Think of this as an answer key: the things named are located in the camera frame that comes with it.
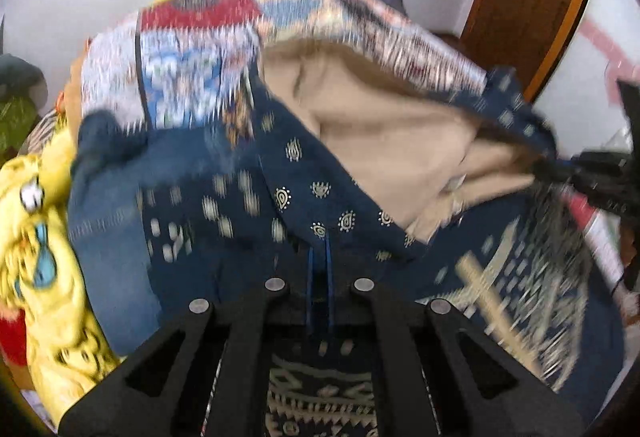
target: beige cloth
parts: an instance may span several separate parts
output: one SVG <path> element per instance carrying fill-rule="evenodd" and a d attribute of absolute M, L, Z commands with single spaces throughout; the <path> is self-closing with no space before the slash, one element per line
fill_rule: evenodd
<path fill-rule="evenodd" d="M 413 95 L 344 46 L 278 45 L 265 49 L 261 67 L 271 93 L 418 240 L 459 211 L 533 182 L 526 149 L 479 138 L 477 118 Z"/>

